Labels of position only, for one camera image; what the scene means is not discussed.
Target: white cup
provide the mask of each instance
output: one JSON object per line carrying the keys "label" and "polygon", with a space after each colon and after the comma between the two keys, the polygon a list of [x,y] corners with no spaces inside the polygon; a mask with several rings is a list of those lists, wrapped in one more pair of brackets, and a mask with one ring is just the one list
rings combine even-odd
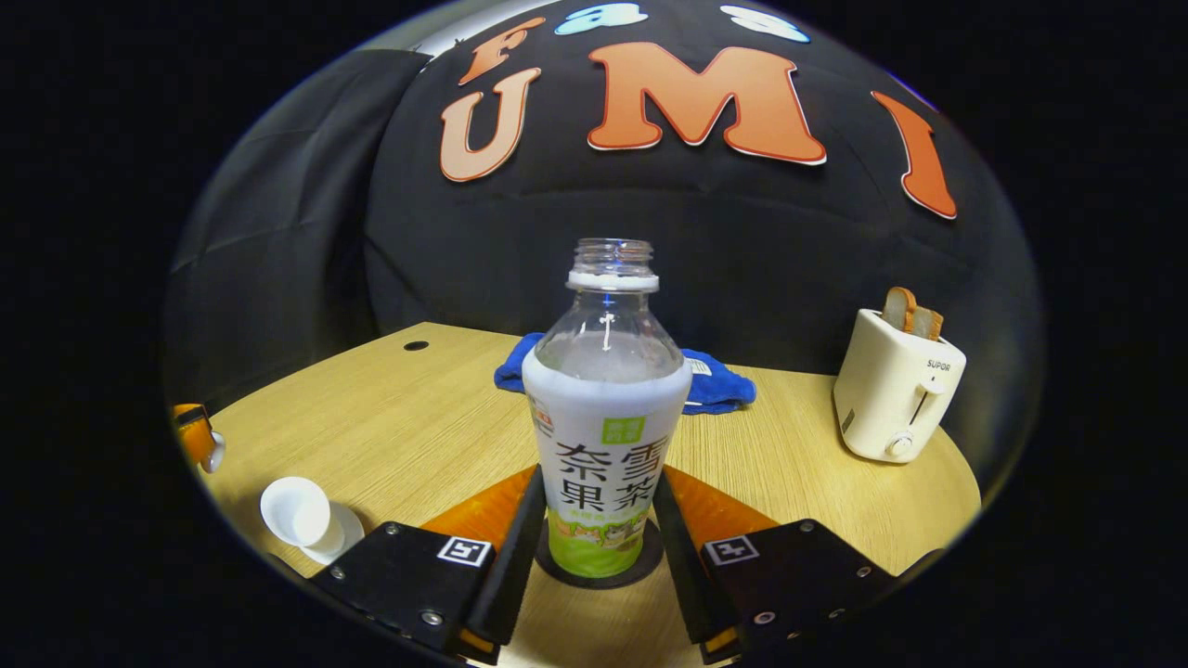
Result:
{"label": "white cup", "polygon": [[329,563],[353,547],[346,544],[342,522],[326,492],[307,478],[282,478],[268,485],[260,496],[260,515],[273,535],[315,561]]}

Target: blue towel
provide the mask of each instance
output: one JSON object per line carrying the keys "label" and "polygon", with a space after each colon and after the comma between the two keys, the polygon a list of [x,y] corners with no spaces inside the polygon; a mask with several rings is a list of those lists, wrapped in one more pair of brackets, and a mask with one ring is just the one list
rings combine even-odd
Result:
{"label": "blue towel", "polygon": [[[544,336],[543,333],[536,332],[516,344],[512,353],[507,355],[507,361],[495,370],[497,387],[513,392],[524,391],[524,379],[520,377],[524,355],[536,346],[542,336]],[[681,348],[681,352],[684,353],[685,364],[693,367],[693,386],[689,387],[689,399],[683,410],[685,415],[699,412],[718,415],[754,402],[756,389],[750,378],[734,373],[726,368],[725,364],[706,353],[689,348]]]}

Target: plastic bottle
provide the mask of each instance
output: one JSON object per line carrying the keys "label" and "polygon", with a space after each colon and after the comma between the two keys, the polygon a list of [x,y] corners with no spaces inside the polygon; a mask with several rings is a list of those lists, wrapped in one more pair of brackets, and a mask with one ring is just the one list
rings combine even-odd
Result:
{"label": "plastic bottle", "polygon": [[647,309],[652,247],[581,239],[574,305],[524,359],[549,506],[549,550],[565,571],[630,568],[689,396],[684,355]]}

